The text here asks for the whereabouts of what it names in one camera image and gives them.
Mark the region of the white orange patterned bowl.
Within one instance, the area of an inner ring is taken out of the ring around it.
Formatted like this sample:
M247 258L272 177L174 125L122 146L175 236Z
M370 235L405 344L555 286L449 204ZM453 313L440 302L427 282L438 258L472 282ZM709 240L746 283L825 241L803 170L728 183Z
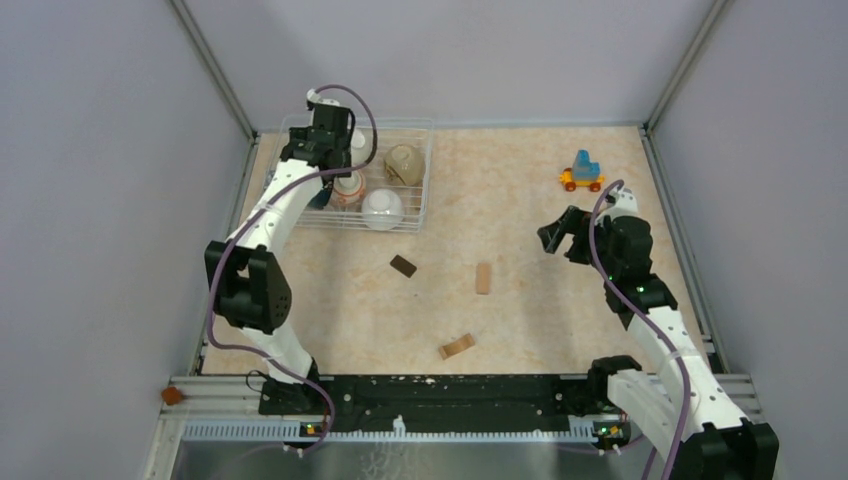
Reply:
M334 180L330 203L337 208L347 208L359 203L366 193L366 179L360 171L349 177L338 176Z

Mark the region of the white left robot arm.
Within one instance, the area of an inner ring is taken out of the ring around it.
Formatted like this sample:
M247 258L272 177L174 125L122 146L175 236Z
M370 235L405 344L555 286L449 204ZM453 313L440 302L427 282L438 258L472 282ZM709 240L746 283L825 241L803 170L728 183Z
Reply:
M287 318L293 294L280 259L297 220L325 184L348 174L356 127L353 111L334 100L311 101L308 125L293 127L273 175L247 219L204 252L209 284L207 336L224 318L263 358L271 376L304 384L313 366Z

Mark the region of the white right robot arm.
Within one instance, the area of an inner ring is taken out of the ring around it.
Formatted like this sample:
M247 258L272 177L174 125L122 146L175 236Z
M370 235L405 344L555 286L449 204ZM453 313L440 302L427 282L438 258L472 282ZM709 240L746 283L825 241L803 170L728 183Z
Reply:
M547 253L572 238L566 258L598 270L607 305L653 364L659 386L628 356L595 360L589 379L595 394L622 409L662 455L662 478L773 478L778 436L730 398L694 345L675 297L652 270L649 223L570 206L537 235Z

